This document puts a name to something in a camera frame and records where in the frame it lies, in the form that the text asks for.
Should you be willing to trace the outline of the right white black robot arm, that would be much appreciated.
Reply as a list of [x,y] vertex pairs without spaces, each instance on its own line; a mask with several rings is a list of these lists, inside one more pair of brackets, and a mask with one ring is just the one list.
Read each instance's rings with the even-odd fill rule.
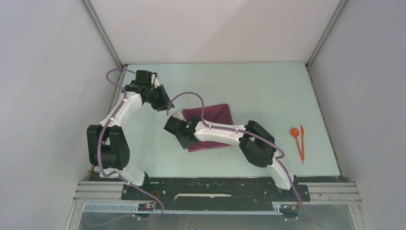
[[282,199],[291,200],[298,193],[294,175],[282,162],[285,153],[275,145],[275,138],[255,121],[249,120],[246,125],[236,126],[213,123],[200,118],[185,121],[170,116],[164,130],[173,134],[183,149],[205,141],[237,146],[249,163],[266,169],[278,187]]

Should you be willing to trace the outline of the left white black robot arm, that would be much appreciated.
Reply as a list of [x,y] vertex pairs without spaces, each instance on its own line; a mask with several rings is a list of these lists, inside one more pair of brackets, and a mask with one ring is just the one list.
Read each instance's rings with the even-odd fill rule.
[[145,103],[160,112],[170,107],[170,99],[157,73],[137,70],[134,75],[135,79],[124,87],[115,84],[121,91],[118,102],[99,124],[87,128],[87,143],[90,163],[99,167],[103,177],[115,176],[134,185],[133,194],[143,200],[151,195],[151,186],[145,183],[148,174],[130,162],[124,128]]

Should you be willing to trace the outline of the small orange object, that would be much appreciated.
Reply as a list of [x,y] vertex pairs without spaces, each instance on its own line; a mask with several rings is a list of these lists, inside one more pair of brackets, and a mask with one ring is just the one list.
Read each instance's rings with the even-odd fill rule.
[[297,149],[298,149],[298,153],[299,153],[299,156],[300,156],[300,159],[301,159],[301,162],[302,162],[302,158],[301,158],[301,156],[302,156],[302,151],[301,151],[301,133],[300,133],[300,129],[297,129],[297,128],[291,128],[291,130],[290,130],[290,134],[291,134],[291,136],[295,139],[295,142],[296,142],[296,146],[297,146]]

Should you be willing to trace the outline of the orange plastic knife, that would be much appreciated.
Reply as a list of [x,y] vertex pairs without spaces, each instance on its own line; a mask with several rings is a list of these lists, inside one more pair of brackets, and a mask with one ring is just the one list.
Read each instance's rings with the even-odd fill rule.
[[305,161],[305,143],[304,143],[305,130],[302,125],[300,125],[300,133],[301,133],[301,151],[302,151],[301,158],[302,158],[302,163],[304,163],[304,161]]

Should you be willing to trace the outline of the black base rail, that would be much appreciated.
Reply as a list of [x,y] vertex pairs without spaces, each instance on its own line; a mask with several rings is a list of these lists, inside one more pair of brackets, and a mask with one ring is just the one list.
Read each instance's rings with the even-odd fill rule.
[[270,177],[151,178],[142,188],[158,198],[164,209],[265,211],[274,203],[310,201],[307,185],[279,189]]

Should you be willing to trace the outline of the left aluminium corner post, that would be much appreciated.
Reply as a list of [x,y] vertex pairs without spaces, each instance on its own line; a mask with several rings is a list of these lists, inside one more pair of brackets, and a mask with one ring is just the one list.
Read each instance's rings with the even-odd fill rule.
[[116,64],[117,67],[122,68],[124,67],[124,64],[120,60],[118,53],[116,52],[112,41],[110,40],[99,16],[97,15],[97,12],[90,0],[80,0],[81,4],[83,5],[86,13],[88,14],[94,28],[96,29],[101,41],[105,45],[105,47],[108,50],[109,55],[111,58],[114,60],[114,63]]

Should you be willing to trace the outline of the aluminium corner post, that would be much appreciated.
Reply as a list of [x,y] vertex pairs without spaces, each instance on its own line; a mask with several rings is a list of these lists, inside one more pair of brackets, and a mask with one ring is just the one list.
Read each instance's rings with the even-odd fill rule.
[[86,13],[88,14],[94,28],[96,29],[101,41],[105,45],[105,47],[108,50],[109,55],[111,58],[114,60],[114,63],[116,64],[117,67],[122,68],[124,67],[124,64],[120,60],[118,53],[116,52],[112,41],[110,40],[99,16],[97,15],[97,12],[90,0],[80,0],[81,4],[83,5]]
[[336,25],[336,23],[338,22],[340,16],[342,15],[342,13],[344,12],[347,4],[349,3],[349,0],[340,0],[332,14],[332,16],[330,17],[324,31],[322,32],[322,35],[320,37],[320,39],[318,40],[313,52],[311,53],[308,61],[306,62],[306,68],[309,70],[311,69],[311,66],[314,64],[320,50],[322,49],[324,43],[327,41],[329,35],[331,34],[334,26]]

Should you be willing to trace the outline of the right aluminium corner post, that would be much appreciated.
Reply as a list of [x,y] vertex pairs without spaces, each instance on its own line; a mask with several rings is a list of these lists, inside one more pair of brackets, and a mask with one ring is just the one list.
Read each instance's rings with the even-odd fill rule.
[[322,32],[322,35],[320,37],[320,39],[318,40],[313,52],[311,53],[308,61],[306,62],[306,68],[309,70],[311,69],[311,66],[314,64],[320,50],[322,49],[324,43],[327,41],[329,35],[331,34],[334,26],[336,25],[336,23],[338,22],[340,16],[342,15],[342,13],[344,12],[347,4],[349,3],[349,0],[340,0],[332,14],[332,16],[330,17],[324,31]]

